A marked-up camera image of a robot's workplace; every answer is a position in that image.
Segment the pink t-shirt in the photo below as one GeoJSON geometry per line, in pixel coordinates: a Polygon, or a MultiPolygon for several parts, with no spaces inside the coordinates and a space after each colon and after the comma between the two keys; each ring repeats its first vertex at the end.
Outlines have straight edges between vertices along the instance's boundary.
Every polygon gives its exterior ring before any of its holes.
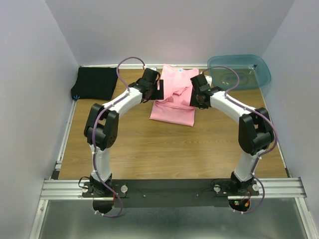
{"type": "Polygon", "coordinates": [[[185,70],[164,64],[161,73],[163,99],[154,101],[150,119],[192,127],[195,121],[195,107],[190,105],[190,79],[198,74],[197,68],[185,70]]]}

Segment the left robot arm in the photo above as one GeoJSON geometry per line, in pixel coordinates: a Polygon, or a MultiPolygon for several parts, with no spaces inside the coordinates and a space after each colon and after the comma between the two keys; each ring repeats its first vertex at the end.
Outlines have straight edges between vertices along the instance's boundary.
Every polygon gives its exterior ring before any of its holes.
{"type": "Polygon", "coordinates": [[[134,106],[163,99],[163,80],[156,68],[144,68],[142,77],[127,85],[118,97],[103,105],[94,104],[84,128],[92,152],[88,191],[99,196],[114,194],[111,188],[110,148],[118,135],[119,119],[134,106]]]}

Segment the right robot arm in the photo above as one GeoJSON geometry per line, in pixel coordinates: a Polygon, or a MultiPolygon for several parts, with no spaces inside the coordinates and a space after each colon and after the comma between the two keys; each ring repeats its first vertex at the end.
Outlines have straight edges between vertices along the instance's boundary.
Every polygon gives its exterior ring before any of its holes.
{"type": "Polygon", "coordinates": [[[238,143],[242,153],[239,163],[229,179],[216,179],[213,187],[216,195],[243,195],[254,183],[255,169],[275,140],[268,111],[265,108],[249,107],[229,96],[219,87],[211,87],[205,75],[199,74],[190,79],[192,93],[190,105],[208,109],[214,108],[238,123],[238,143]]]}

